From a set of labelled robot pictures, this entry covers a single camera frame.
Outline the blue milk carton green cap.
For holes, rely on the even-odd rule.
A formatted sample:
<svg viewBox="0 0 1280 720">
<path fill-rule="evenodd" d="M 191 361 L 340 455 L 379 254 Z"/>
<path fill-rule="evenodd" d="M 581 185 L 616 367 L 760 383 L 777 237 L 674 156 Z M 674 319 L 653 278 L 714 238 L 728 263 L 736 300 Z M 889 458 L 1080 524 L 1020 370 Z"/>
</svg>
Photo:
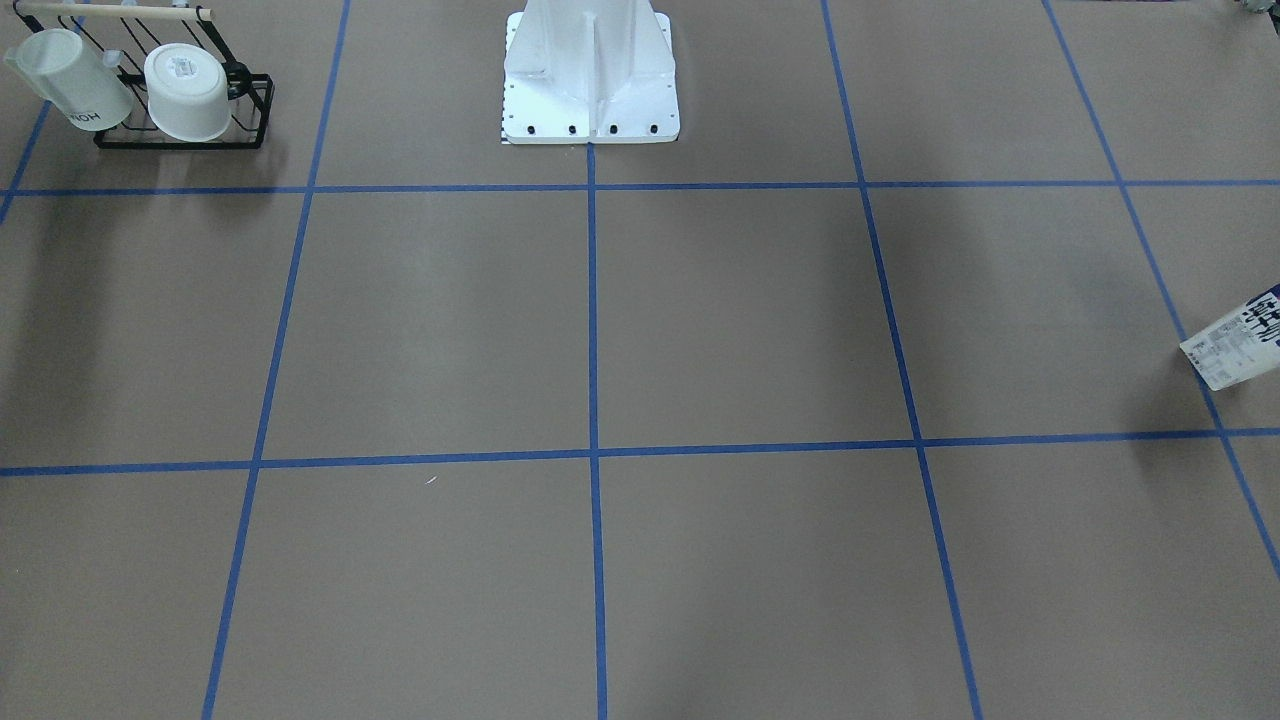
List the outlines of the blue milk carton green cap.
<svg viewBox="0 0 1280 720">
<path fill-rule="evenodd" d="M 1213 392 L 1279 368 L 1279 287 L 1274 286 L 1183 341 L 1179 348 Z"/>
</svg>

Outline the white pedestal column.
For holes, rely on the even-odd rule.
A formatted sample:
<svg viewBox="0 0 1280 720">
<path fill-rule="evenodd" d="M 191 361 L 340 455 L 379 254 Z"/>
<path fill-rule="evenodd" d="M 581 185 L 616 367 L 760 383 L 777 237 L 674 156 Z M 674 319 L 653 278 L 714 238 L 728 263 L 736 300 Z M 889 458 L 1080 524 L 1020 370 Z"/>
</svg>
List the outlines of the white pedestal column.
<svg viewBox="0 0 1280 720">
<path fill-rule="evenodd" d="M 527 1 L 504 33 L 500 138 L 668 143 L 681 135 L 671 18 L 649 1 Z"/>
</svg>

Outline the white cup upside down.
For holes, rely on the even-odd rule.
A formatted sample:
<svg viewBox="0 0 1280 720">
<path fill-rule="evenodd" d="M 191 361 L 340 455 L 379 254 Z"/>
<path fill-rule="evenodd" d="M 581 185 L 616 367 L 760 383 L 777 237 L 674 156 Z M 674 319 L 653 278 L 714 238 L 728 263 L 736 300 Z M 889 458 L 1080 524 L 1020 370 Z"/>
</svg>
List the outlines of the white cup upside down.
<svg viewBox="0 0 1280 720">
<path fill-rule="evenodd" d="M 150 118 L 165 135 L 196 143 L 229 128 L 229 82 L 211 53 L 191 44 L 164 44 L 145 58 L 143 83 Z"/>
</svg>

